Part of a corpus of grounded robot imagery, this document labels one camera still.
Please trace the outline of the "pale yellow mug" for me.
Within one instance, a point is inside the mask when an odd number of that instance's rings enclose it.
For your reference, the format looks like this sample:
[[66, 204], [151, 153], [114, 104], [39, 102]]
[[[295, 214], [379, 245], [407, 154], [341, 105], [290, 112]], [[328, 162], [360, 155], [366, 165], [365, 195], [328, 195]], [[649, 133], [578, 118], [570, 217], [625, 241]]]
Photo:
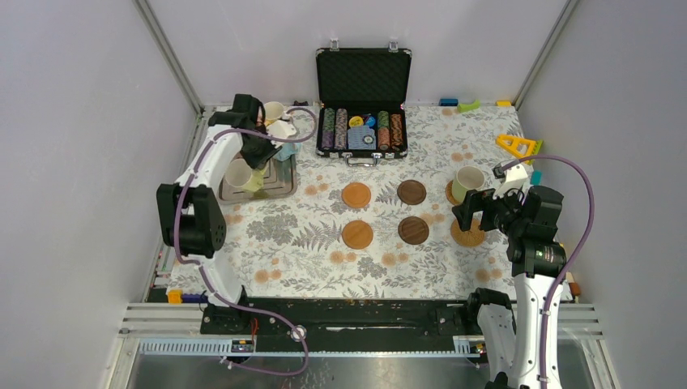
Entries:
[[256, 192], [264, 187], [264, 174], [267, 167], [252, 169], [245, 160], [231, 161], [224, 174], [224, 182], [237, 190]]

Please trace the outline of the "light blue mug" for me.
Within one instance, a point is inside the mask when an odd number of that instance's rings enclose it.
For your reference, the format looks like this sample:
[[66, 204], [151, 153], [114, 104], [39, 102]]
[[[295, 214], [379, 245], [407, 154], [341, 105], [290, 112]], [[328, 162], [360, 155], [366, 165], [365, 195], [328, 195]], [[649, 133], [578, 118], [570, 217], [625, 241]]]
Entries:
[[280, 162], [289, 160], [300, 151], [300, 146], [299, 143], [284, 143], [273, 158]]

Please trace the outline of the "woven cork coaster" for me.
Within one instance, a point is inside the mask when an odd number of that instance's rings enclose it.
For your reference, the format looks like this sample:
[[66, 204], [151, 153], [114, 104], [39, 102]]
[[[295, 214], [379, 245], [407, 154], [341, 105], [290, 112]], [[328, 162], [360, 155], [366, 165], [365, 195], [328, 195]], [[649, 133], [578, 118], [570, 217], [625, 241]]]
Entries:
[[473, 218], [468, 231], [462, 231], [455, 220], [450, 227], [450, 235], [460, 246], [470, 248], [480, 246], [485, 240], [486, 232], [480, 229], [480, 220]]

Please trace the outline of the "light green mug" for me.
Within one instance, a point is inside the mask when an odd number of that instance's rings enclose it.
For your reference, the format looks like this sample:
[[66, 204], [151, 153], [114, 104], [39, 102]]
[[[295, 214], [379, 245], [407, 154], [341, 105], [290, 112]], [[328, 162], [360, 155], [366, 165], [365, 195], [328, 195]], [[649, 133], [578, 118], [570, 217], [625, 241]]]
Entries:
[[485, 182], [484, 173], [475, 166], [464, 166], [459, 169], [451, 183], [451, 195], [461, 203], [469, 190], [479, 190]]

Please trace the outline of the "dark brown wooden coaster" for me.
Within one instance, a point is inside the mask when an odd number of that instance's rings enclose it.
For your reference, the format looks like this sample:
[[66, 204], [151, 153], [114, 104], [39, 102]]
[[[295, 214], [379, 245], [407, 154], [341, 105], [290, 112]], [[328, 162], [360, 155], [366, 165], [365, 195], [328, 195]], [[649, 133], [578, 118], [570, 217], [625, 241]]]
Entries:
[[428, 239], [429, 226], [420, 217], [409, 216], [400, 221], [398, 234], [407, 244], [419, 245]]

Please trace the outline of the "dark walnut wooden coaster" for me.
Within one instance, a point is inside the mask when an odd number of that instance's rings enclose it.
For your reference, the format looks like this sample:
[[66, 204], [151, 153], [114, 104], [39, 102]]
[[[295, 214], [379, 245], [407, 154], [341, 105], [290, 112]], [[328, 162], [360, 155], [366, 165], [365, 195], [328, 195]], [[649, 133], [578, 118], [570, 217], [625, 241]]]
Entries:
[[397, 188], [399, 199], [408, 205], [418, 205], [426, 199], [425, 186], [417, 180], [406, 180]]

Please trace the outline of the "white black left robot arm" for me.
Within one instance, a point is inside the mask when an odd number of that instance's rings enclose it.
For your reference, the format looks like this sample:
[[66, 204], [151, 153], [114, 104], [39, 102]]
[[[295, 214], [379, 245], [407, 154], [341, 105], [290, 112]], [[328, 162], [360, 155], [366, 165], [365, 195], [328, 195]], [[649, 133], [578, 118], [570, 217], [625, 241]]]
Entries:
[[265, 117], [258, 98], [235, 95], [230, 109], [209, 117], [207, 136], [185, 172], [156, 191], [164, 244], [174, 250], [179, 263], [199, 270], [209, 303], [224, 306], [220, 322], [233, 333], [246, 330], [252, 314], [239, 303], [245, 289], [233, 267], [216, 258], [228, 233], [217, 196], [232, 161], [245, 161], [252, 172], [276, 154], [267, 138]]

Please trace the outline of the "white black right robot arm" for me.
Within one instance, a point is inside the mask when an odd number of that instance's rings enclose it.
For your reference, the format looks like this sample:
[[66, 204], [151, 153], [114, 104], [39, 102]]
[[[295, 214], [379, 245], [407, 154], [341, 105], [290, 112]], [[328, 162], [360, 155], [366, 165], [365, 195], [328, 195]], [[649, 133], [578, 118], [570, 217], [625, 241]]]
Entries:
[[516, 298], [477, 288], [467, 299], [466, 326], [483, 334], [490, 379], [487, 388], [559, 388], [557, 316], [561, 274], [567, 262], [555, 242], [563, 195], [545, 186], [524, 194], [511, 189], [496, 197], [493, 189], [469, 190], [453, 208], [461, 231], [481, 214], [479, 229], [497, 230], [507, 239]]

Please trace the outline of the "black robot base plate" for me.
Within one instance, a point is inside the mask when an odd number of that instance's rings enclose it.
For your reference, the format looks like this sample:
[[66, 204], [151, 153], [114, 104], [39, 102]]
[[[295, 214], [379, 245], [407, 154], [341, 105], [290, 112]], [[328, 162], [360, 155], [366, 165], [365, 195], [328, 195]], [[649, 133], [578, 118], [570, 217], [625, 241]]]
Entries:
[[248, 311], [208, 304], [200, 332], [248, 336], [263, 353], [298, 352], [292, 326], [305, 329], [312, 353], [449, 352], [454, 337], [479, 336], [466, 300], [287, 299], [248, 297]]

